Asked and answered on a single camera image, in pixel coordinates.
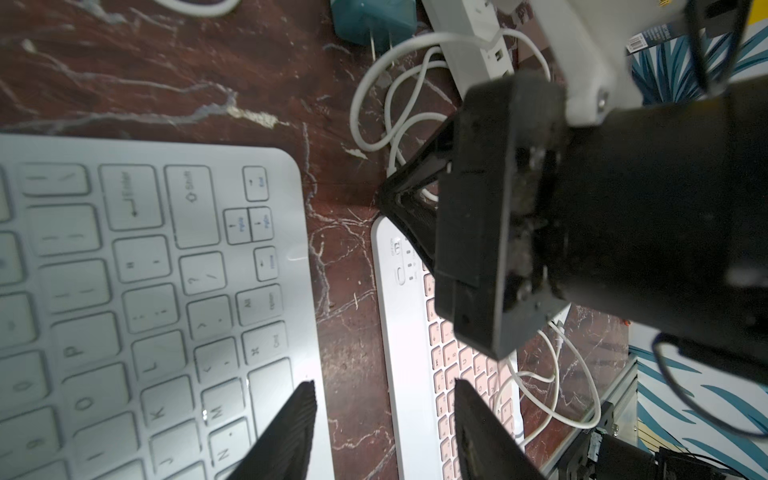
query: power strip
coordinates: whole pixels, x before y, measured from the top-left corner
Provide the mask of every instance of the power strip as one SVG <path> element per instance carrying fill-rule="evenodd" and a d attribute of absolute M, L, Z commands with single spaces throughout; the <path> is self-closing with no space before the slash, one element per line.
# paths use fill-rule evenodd
<path fill-rule="evenodd" d="M 500 29 L 490 0 L 422 0 L 422 3 L 435 31 L 475 35 L 491 41 Z M 491 50 L 463 43 L 440 46 L 462 98 L 472 85 L 514 72 L 501 37 Z"/>

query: white charging cable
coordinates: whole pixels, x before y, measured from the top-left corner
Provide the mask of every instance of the white charging cable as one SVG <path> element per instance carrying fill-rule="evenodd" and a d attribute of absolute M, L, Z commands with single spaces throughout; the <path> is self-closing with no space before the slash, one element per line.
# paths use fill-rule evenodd
<path fill-rule="evenodd" d="M 544 68 L 545 75 L 547 76 L 547 79 L 551 79 L 550 72 L 549 72 L 549 65 L 547 64 L 547 61 L 544 58 L 544 55 L 541 54 L 541 52 L 536 48 L 536 45 L 534 45 L 533 41 L 531 41 L 528 36 L 525 34 L 517 31 L 512 30 L 511 28 L 503 28 L 500 31 L 501 35 L 507 35 L 519 38 L 523 43 L 528 45 L 531 50 L 534 52 L 534 56 L 539 60 L 541 63 L 541 66 Z M 406 40 L 400 44 L 397 44 L 395 47 L 391 48 L 389 51 L 387 51 L 384 55 L 382 55 L 379 60 L 374 62 L 373 65 L 371 65 L 371 68 L 368 69 L 365 75 L 363 75 L 362 79 L 360 80 L 359 85 L 357 86 L 357 89 L 355 90 L 355 94 L 352 99 L 352 106 L 349 109 L 349 129 L 352 133 L 352 138 L 354 139 L 355 143 L 358 147 L 360 147 L 361 150 L 364 151 L 377 151 L 384 148 L 387 144 L 390 146 L 391 151 L 389 155 L 389 162 L 387 164 L 387 176 L 394 173 L 397 169 L 397 163 L 400 163 L 401 165 L 406 163 L 406 159 L 402 156 L 402 153 L 399 151 L 399 142 L 402 140 L 402 136 L 405 134 L 405 132 L 410 128 L 412 125 L 419 121 L 426 121 L 426 120 L 434 120 L 434 121 L 445 121 L 446 116 L 443 114 L 439 114 L 436 112 L 425 112 L 424 114 L 417 114 L 414 117 L 408 118 L 408 116 L 411 114 L 411 110 L 413 109 L 413 106 L 416 103 L 416 100 L 419 97 L 419 93 L 421 92 L 422 86 L 424 85 L 424 80 L 427 71 L 430 68 L 447 68 L 448 64 L 445 61 L 431 61 L 431 57 L 433 55 L 437 55 L 439 53 L 442 53 L 442 50 L 437 47 L 436 45 L 440 45 L 441 43 L 470 43 L 474 44 L 484 50 L 491 50 L 492 46 L 495 45 L 496 39 L 488 42 L 483 40 L 479 37 L 474 37 L 471 35 L 460 35 L 456 33 L 448 33 L 448 32 L 438 32 L 438 33 L 428 33 L 424 35 L 419 35 L 418 37 L 410 38 L 409 40 Z M 384 137 L 377 141 L 376 143 L 369 144 L 365 140 L 363 140 L 362 135 L 360 134 L 359 129 L 359 115 L 360 115 L 360 108 L 362 107 L 362 101 L 366 96 L 366 93 L 368 90 L 373 86 L 376 79 L 384 72 L 386 69 L 392 64 L 393 61 L 396 59 L 402 57 L 403 55 L 407 55 L 413 51 L 419 50 L 421 48 L 427 48 L 431 47 L 425 54 L 424 60 L 421 65 L 417 65 L 413 68 L 410 68 L 409 70 L 402 73 L 400 76 L 397 77 L 396 80 L 389 86 L 389 90 L 387 91 L 385 103 L 384 103 L 384 125 L 386 127 L 386 134 Z M 405 109 L 398 117 L 397 121 L 392 124 L 392 98 L 395 94 L 395 91 L 400 86 L 401 83 L 403 83 L 407 78 L 410 78 L 412 76 L 418 75 L 416 79 L 416 86 L 413 89 L 413 92 L 411 93 L 411 97 L 408 100 L 408 103 L 406 104 Z M 438 198 L 436 195 L 431 194 L 426 189 L 422 190 L 422 194 L 429 198 L 430 200 L 437 201 Z"/>

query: white cable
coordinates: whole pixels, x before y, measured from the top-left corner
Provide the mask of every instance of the white cable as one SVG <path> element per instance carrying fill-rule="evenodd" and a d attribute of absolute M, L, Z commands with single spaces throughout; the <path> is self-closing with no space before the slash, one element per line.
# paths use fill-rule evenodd
<path fill-rule="evenodd" d="M 538 51 L 538 49 L 533 44 L 531 39 L 528 38 L 528 36 L 526 36 L 525 34 L 517 30 L 512 30 L 510 28 L 505 28 L 501 30 L 501 34 L 520 38 L 521 41 L 523 41 L 526 45 L 531 47 L 535 55 L 538 53 L 536 55 L 536 58 L 541 62 L 541 65 L 544 67 L 545 75 L 547 76 L 547 79 L 548 80 L 551 79 L 551 76 L 549 73 L 549 67 L 547 65 L 546 60 L 544 59 L 544 56 L 541 54 L 541 52 Z M 482 38 L 471 36 L 471 35 L 460 35 L 460 34 L 449 33 L 449 32 L 428 33 L 424 35 L 419 35 L 418 37 L 410 38 L 409 40 L 406 40 L 400 44 L 397 44 L 395 47 L 391 48 L 384 55 L 382 55 L 379 58 L 379 60 L 374 62 L 373 65 L 371 65 L 371 68 L 369 68 L 366 74 L 363 75 L 362 79 L 360 79 L 360 83 L 357 86 L 357 89 L 355 90 L 355 94 L 353 95 L 353 98 L 352 98 L 352 106 L 349 109 L 349 129 L 351 130 L 352 138 L 354 139 L 355 143 L 361 150 L 377 151 L 385 147 L 395 136 L 396 132 L 406 122 L 405 117 L 401 116 L 398 119 L 398 121 L 392 126 L 392 130 L 389 131 L 384 136 L 384 138 L 382 138 L 381 140 L 377 141 L 374 144 L 369 144 L 368 142 L 362 139 L 362 135 L 360 134 L 360 127 L 359 127 L 360 108 L 362 107 L 362 101 L 365 98 L 368 90 L 373 86 L 374 82 L 376 82 L 376 79 L 379 77 L 379 75 L 381 75 L 393 61 L 402 57 L 403 55 L 407 55 L 408 53 L 411 53 L 412 51 L 416 51 L 421 48 L 440 45 L 441 43 L 456 43 L 456 42 L 471 43 L 484 50 L 491 49 L 491 46 L 494 43 L 494 42 L 486 42 Z M 419 74 L 420 80 L 422 79 L 423 74 L 426 74 L 426 72 L 422 69 L 422 71 Z M 408 105 L 406 105 L 406 110 L 410 111 L 413 108 L 414 103 L 415 103 L 415 98 L 412 96 Z"/>
<path fill-rule="evenodd" d="M 568 348 L 571 349 L 571 351 L 576 356 L 576 359 L 581 364 L 581 368 L 584 370 L 584 374 L 587 376 L 587 382 L 589 383 L 589 389 L 592 394 L 592 400 L 594 401 L 594 415 L 592 416 L 592 420 L 589 422 L 577 422 L 573 419 L 569 419 L 567 417 L 564 417 L 560 415 L 559 413 L 555 412 L 553 409 L 550 409 L 547 407 L 541 400 L 537 399 L 527 388 L 525 388 L 525 385 L 523 384 L 522 379 L 518 376 L 518 374 L 513 370 L 509 369 L 509 372 L 511 374 L 511 377 L 515 381 L 515 383 L 518 384 L 518 387 L 523 392 L 525 396 L 528 397 L 529 400 L 531 400 L 534 405 L 536 405 L 538 408 L 543 410 L 547 415 L 552 415 L 552 417 L 556 420 L 559 420 L 560 422 L 563 422 L 565 425 L 569 425 L 571 427 L 574 427 L 575 429 L 592 429 L 600 423 L 600 417 L 602 416 L 602 411 L 600 408 L 600 394 L 598 393 L 598 388 L 594 384 L 594 379 L 592 378 L 592 375 L 589 373 L 589 367 L 587 367 L 587 363 L 584 361 L 584 358 L 581 356 L 581 354 L 576 350 L 576 347 L 573 343 L 565 336 L 563 332 L 560 331 L 560 329 L 552 322 L 548 322 L 548 325 L 554 329 L 554 331 L 563 339 L 566 345 L 568 345 Z"/>
<path fill-rule="evenodd" d="M 222 0 L 212 5 L 183 2 L 182 0 L 155 0 L 165 8 L 190 17 L 220 17 L 234 10 L 240 0 Z"/>

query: pink keyboard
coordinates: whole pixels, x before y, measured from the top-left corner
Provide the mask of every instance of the pink keyboard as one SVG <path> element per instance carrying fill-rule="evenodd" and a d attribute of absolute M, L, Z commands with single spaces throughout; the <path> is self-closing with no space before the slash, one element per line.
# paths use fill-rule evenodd
<path fill-rule="evenodd" d="M 461 478 L 458 468 L 456 436 L 454 429 L 454 390 L 456 379 L 470 382 L 481 398 L 492 408 L 493 395 L 509 378 L 509 367 L 460 342 L 453 335 L 453 323 L 437 316 L 435 312 L 435 277 L 426 273 L 424 299 L 429 322 L 429 346 L 432 356 L 435 386 L 435 415 L 440 436 L 440 455 L 443 461 L 444 480 Z M 511 389 L 501 393 L 502 413 L 500 420 L 510 435 L 515 431 L 515 417 Z"/>

